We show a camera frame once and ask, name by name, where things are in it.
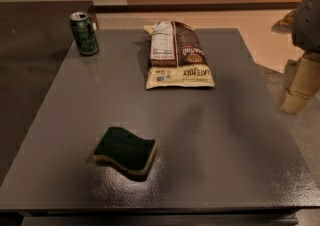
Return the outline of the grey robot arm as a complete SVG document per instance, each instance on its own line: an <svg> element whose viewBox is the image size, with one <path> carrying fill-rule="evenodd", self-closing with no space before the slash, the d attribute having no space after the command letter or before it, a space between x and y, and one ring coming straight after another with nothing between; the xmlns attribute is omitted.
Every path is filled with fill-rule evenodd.
<svg viewBox="0 0 320 226"><path fill-rule="evenodd" d="M320 0L302 0L271 28L279 34L290 34L293 45L304 51L285 67L284 92L279 108L297 114L320 90Z"/></svg>

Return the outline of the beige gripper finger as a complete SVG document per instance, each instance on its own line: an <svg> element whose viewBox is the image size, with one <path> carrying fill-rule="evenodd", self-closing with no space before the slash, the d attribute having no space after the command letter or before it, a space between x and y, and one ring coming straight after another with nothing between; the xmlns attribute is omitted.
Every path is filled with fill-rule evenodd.
<svg viewBox="0 0 320 226"><path fill-rule="evenodd" d="M286 113L297 114L319 90L320 54L305 52L297 61L289 59L285 66L279 108Z"/></svg>

